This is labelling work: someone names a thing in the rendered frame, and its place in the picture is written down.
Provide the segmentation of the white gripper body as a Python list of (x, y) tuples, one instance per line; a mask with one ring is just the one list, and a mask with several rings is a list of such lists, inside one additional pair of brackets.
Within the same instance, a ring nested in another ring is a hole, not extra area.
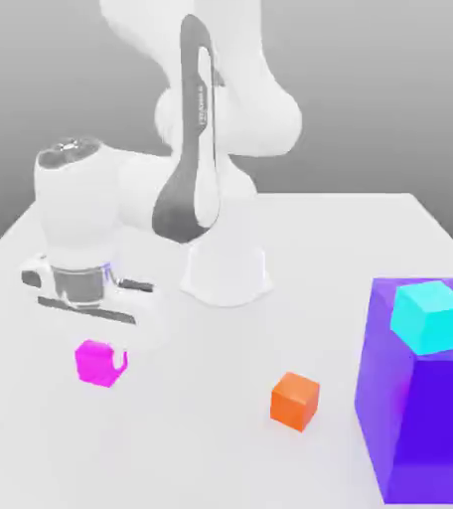
[(126, 313), (102, 308), (75, 309), (62, 301), (39, 295), (36, 297), (42, 321), (69, 339), (91, 339), (106, 343), (142, 343), (147, 331)]

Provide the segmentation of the large purple box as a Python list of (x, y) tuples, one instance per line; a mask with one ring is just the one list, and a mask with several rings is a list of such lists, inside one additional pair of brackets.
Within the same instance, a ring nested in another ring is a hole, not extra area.
[(355, 410), (387, 504), (453, 504), (453, 350), (417, 356), (390, 329), (398, 287), (372, 283)]

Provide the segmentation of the small magenta cube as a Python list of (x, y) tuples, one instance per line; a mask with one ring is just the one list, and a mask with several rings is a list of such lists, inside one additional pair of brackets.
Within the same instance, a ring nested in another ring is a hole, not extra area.
[(128, 367), (128, 355), (122, 352), (122, 363), (114, 365), (114, 349), (107, 343), (85, 340), (75, 349), (75, 364), (81, 381), (110, 388)]

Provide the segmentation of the small orange cube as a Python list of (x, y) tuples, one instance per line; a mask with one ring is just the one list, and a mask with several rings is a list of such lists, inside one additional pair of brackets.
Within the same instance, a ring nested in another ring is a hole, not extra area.
[(302, 432), (318, 410), (320, 384), (287, 372), (271, 392), (270, 417)]

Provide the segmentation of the small cyan cube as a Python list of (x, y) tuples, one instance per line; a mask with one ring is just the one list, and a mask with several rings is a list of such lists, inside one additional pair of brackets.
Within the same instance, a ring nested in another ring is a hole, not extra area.
[(441, 280), (399, 286), (389, 326), (416, 355), (453, 350), (453, 289)]

